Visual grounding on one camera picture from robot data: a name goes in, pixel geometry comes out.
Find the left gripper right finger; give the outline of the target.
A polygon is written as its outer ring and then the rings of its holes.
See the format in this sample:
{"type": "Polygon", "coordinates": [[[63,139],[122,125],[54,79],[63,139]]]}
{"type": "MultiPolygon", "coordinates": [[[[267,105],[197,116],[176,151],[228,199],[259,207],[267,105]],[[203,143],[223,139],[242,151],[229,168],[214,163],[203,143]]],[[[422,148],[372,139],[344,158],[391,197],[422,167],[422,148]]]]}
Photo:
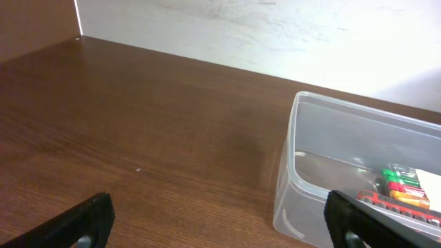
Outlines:
{"type": "Polygon", "coordinates": [[[338,190],[329,192],[324,217],[335,248],[440,248],[438,241],[338,190]]]}

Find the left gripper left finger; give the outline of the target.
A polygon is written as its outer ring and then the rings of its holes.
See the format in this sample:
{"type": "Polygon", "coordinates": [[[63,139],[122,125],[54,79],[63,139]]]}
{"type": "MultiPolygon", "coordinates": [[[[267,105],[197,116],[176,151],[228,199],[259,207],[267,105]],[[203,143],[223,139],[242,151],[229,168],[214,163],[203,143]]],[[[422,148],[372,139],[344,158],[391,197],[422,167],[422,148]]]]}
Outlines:
{"type": "Polygon", "coordinates": [[[114,219],[115,212],[110,194],[100,192],[34,229],[3,243],[1,248],[104,248],[114,219]]]}

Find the screwdriver set clear pack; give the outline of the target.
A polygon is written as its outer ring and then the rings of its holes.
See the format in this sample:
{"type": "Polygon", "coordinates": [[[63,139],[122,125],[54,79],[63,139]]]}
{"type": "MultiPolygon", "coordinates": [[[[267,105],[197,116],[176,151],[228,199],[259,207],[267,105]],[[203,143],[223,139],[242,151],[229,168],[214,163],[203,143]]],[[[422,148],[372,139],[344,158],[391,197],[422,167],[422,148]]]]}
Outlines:
{"type": "Polygon", "coordinates": [[[388,163],[381,174],[389,197],[440,212],[440,175],[392,163],[388,163]]]}

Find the orange bit holder strip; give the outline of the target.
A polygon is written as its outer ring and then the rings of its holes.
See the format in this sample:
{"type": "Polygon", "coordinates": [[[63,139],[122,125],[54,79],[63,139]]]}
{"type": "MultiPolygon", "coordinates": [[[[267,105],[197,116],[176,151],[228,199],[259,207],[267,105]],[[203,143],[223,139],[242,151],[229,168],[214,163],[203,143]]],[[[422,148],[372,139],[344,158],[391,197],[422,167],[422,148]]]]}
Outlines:
{"type": "Polygon", "coordinates": [[[359,191],[358,200],[440,227],[440,213],[430,209],[418,207],[369,190],[359,191]]]}

